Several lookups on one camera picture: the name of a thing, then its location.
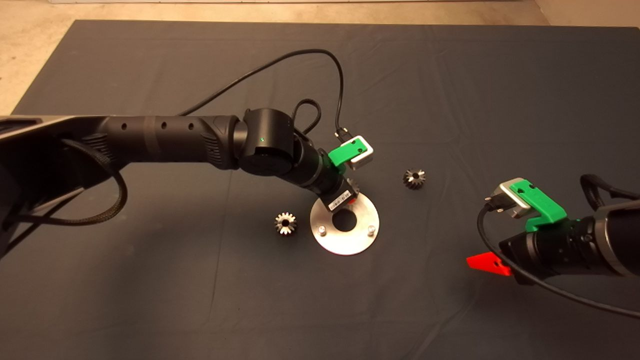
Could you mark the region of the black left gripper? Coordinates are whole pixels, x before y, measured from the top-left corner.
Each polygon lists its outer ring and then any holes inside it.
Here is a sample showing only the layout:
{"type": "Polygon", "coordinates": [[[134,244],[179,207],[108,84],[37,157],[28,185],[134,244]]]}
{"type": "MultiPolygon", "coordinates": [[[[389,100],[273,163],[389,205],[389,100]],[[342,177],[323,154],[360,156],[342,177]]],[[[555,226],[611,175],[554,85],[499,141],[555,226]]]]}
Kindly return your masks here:
{"type": "Polygon", "coordinates": [[[355,186],[329,160],[322,160],[306,189],[314,193],[331,214],[352,205],[359,196],[355,186]]]}

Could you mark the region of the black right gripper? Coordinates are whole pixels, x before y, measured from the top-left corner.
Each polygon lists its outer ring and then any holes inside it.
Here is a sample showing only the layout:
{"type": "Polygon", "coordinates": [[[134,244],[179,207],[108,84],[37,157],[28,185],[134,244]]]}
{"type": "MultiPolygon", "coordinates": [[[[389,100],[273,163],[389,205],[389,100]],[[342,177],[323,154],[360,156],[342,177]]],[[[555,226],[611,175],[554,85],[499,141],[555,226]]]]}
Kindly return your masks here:
{"type": "MultiPolygon", "coordinates": [[[[500,241],[501,253],[540,280],[564,275],[601,275],[596,219],[563,219],[537,231],[522,232],[500,241]]],[[[493,251],[466,258],[476,271],[510,277],[512,269],[493,251]]]]}

